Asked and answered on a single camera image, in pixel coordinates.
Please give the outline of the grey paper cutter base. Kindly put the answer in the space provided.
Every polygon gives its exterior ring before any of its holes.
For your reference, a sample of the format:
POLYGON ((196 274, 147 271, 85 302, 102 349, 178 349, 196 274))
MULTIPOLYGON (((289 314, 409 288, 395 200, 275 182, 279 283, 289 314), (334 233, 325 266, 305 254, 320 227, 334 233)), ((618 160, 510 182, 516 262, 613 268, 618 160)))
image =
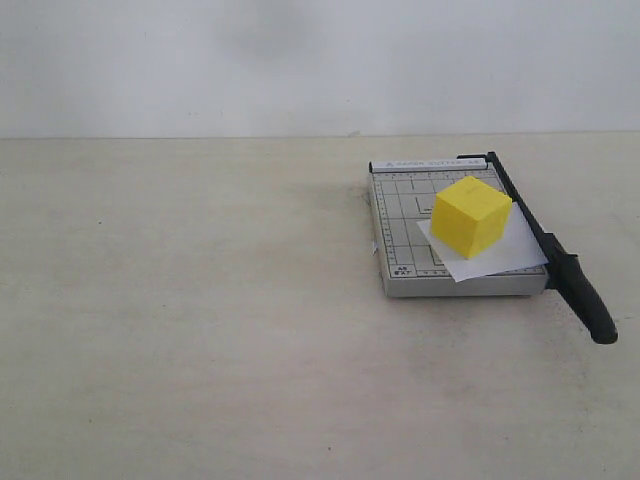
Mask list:
POLYGON ((450 275, 419 224, 431 219, 436 194, 466 176, 506 191, 494 165, 483 156, 369 164, 370 203, 387 296, 531 296, 545 289, 547 271, 542 265, 460 282, 450 275))

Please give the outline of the black cutter blade arm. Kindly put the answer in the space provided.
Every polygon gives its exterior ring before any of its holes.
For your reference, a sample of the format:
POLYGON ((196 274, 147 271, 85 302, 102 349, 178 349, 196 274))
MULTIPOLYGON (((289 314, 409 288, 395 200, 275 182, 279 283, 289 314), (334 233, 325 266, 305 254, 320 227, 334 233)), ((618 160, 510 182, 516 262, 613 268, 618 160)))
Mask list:
POLYGON ((497 154, 458 155, 457 160, 483 159, 491 163, 506 193, 517 203, 538 245, 547 259, 546 289, 556 290, 583 325, 596 344, 611 345, 618 340, 615 322, 597 290, 584 274, 577 254, 567 252, 556 236, 547 232, 526 205, 497 154))

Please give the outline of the white paper sheet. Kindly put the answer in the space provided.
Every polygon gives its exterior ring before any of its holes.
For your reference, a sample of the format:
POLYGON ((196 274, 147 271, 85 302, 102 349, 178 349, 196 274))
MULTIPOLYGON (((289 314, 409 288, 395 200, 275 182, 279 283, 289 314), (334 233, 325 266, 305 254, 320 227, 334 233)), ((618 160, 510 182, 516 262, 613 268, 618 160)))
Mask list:
POLYGON ((540 267, 547 263, 517 203, 512 204, 503 236, 471 259, 464 258, 437 239, 430 232, 430 220, 418 221, 417 226, 455 282, 540 267))

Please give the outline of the yellow cube block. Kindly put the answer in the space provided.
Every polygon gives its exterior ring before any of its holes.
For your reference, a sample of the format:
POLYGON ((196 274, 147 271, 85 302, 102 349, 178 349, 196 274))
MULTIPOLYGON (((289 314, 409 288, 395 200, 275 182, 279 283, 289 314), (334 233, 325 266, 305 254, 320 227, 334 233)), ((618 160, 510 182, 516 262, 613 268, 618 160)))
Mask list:
POLYGON ((436 194, 430 233, 465 259, 499 241, 512 199, 474 176, 466 176, 436 194))

